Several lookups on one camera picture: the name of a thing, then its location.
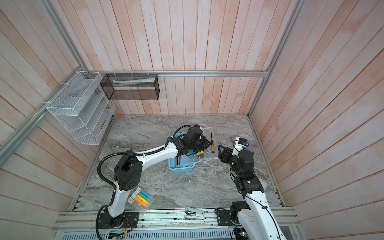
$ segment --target wooden plank wall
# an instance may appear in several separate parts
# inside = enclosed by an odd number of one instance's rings
[[[77,66],[39,1],[0,1],[0,144]],[[2,238],[46,239],[93,154],[48,115],[0,169]]]
[[[252,116],[308,239],[384,237],[383,12],[309,1]]]
[[[95,71],[263,70],[297,0],[52,0]],[[159,78],[117,114],[247,113],[262,78]]]

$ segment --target yellow highlighter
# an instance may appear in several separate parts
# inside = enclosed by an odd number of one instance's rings
[[[135,201],[137,201],[138,203],[140,203],[140,204],[143,205],[144,207],[148,207],[148,205],[145,204],[142,200],[140,200],[137,196],[135,197]]]
[[[142,196],[140,195],[137,195],[136,196],[138,199],[140,199],[141,201],[143,201],[143,203],[145,203],[146,205],[149,205],[149,202],[147,200],[145,200]]]

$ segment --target gray marble surface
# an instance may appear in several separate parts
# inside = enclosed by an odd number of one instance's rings
[[[99,160],[113,152],[128,149],[144,151],[160,146],[165,143],[168,134],[184,124],[213,127],[217,144],[230,148],[233,134],[248,139],[254,146],[255,174],[270,184],[265,191],[268,203],[279,206],[280,201],[271,186],[245,115],[119,116],[113,122]],[[113,179],[113,169],[119,159],[120,156],[112,157],[103,164],[101,170],[108,179]],[[168,161],[162,161],[142,172],[139,186],[154,196],[152,209],[229,207],[233,201],[242,200],[230,178],[229,166],[224,163],[214,169],[195,167],[192,172],[173,174],[168,168]],[[75,210],[98,210],[110,201],[111,195],[112,187],[99,178],[95,167]]]

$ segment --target screwdriver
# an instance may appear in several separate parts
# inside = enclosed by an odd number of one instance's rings
[[[215,145],[214,145],[214,139],[212,138],[212,133],[211,133],[211,152],[215,153]]]

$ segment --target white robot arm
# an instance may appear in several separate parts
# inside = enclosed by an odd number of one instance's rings
[[[189,151],[197,153],[209,147],[210,142],[203,136],[198,125],[184,125],[177,129],[175,134],[183,127],[189,127],[188,132],[183,137],[169,137],[165,145],[143,152],[128,150],[114,153],[100,161],[97,169],[99,177],[111,184],[114,192],[109,205],[101,206],[97,215],[96,235],[99,240],[101,240],[98,232],[99,228],[119,227],[124,222],[125,203],[131,189],[139,183],[141,172],[144,169],[163,160],[187,154]],[[233,212],[233,221],[242,225],[251,240],[286,240],[276,224],[274,216],[269,211],[270,208],[260,182],[253,175],[253,153],[243,151],[248,145],[246,139],[236,138],[235,143],[234,150],[219,146],[221,161],[228,163],[231,170],[237,174],[234,176],[234,183],[239,192],[245,197],[245,201],[232,203],[230,211]],[[225,151],[220,153],[220,147],[224,148]],[[112,182],[101,174],[101,165],[108,158],[118,155],[123,156],[114,168],[115,175]]]
[[[162,145],[162,146],[159,146],[159,147],[156,147],[156,148],[144,151],[144,152],[136,152],[136,153],[145,154],[147,152],[153,152],[153,151],[156,151],[156,150],[161,149],[161,148],[164,148],[164,149],[157,152],[157,153],[154,153],[151,155],[144,155],[142,157],[137,157],[142,162],[142,171],[144,171],[144,169],[146,169],[149,166],[152,166],[158,162],[168,160],[168,159],[174,159],[177,156],[177,153],[179,152],[176,149],[175,144],[170,142],[170,143],[168,143],[167,146]],[[129,193],[131,191],[130,189],[129,190],[120,190],[119,183],[117,181],[114,181],[114,184],[116,185],[116,190],[114,190],[114,192],[115,192],[114,200],[113,200],[113,203],[110,206],[108,206],[108,212],[112,218],[117,217],[124,212],[125,203],[127,202]]]

